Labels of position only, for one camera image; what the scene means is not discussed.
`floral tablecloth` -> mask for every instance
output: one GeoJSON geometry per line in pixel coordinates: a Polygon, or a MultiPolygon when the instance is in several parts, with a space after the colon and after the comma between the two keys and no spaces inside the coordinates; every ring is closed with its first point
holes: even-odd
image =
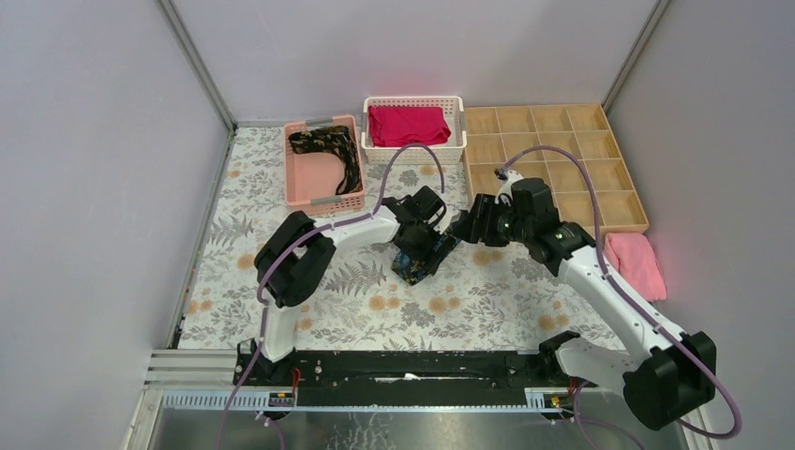
{"type": "MultiPolygon", "coordinates": [[[[291,209],[284,202],[282,131],[237,130],[209,240],[191,289],[181,349],[230,349],[259,330],[254,256],[291,209]]],[[[367,208],[384,166],[365,166],[367,208]]],[[[467,207],[462,168],[445,166],[449,206],[467,207]]],[[[438,191],[435,166],[395,166],[387,196],[438,191]]],[[[460,244],[435,277],[410,287],[395,275],[391,244],[335,255],[295,326],[311,350],[535,350],[572,329],[610,349],[623,346],[591,306],[519,245],[460,244]]]]}

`pink cloth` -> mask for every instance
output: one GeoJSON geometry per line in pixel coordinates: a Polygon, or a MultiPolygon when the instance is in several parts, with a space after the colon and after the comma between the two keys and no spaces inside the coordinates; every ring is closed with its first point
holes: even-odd
{"type": "Polygon", "coordinates": [[[370,137],[378,147],[407,143],[446,143],[450,127],[438,106],[371,106],[367,109],[370,137]]]}
{"type": "Polygon", "coordinates": [[[639,232],[612,232],[605,237],[605,256],[647,301],[666,299],[666,283],[646,236],[639,232]]]}

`white wall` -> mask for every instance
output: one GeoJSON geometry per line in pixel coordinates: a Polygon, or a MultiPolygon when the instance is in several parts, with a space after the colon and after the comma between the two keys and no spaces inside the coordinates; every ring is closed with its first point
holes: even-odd
{"type": "Polygon", "coordinates": [[[238,120],[361,112],[367,96],[601,102],[654,0],[178,0],[238,120]]]}
{"type": "MultiPolygon", "coordinates": [[[[664,308],[718,346],[745,426],[792,448],[795,3],[674,2],[611,123],[649,213],[664,308]]],[[[728,430],[722,400],[709,411],[728,430]]]]}
{"type": "Polygon", "coordinates": [[[118,448],[224,140],[154,0],[0,2],[0,448],[118,448]]]}

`wooden organizer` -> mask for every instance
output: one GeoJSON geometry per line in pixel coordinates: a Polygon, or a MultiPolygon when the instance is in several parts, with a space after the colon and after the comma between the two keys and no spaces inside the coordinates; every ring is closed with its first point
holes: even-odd
{"type": "MultiPolygon", "coordinates": [[[[474,193],[496,194],[494,169],[522,150],[554,145],[584,161],[602,212],[603,233],[638,232],[649,220],[600,105],[539,105],[466,108],[468,142],[464,173],[470,203],[474,193]]],[[[565,156],[542,150],[526,155],[513,169],[539,177],[552,188],[561,219],[593,234],[591,197],[585,181],[565,156]]]]}

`perforated basket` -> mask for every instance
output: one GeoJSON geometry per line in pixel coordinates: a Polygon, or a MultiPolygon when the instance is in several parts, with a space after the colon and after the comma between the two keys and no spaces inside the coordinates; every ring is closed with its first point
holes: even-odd
{"type": "MultiPolygon", "coordinates": [[[[464,102],[461,97],[368,97],[362,114],[362,148],[367,154],[367,163],[386,164],[399,147],[377,147],[369,132],[368,108],[370,106],[438,106],[442,108],[444,121],[450,127],[450,138],[446,143],[431,145],[441,164],[458,164],[467,146],[464,102]]],[[[406,150],[395,164],[433,164],[433,158],[422,148],[406,150]]]]}
{"type": "Polygon", "coordinates": [[[365,174],[362,150],[357,139],[356,119],[352,115],[336,115],[331,119],[291,122],[284,126],[284,195],[287,204],[308,215],[320,215],[362,209],[365,207],[365,174]],[[344,166],[334,155],[310,153],[296,155],[289,137],[296,131],[343,125],[351,131],[359,158],[359,176],[362,188],[350,194],[336,195],[337,184],[342,179],[344,166]]]}

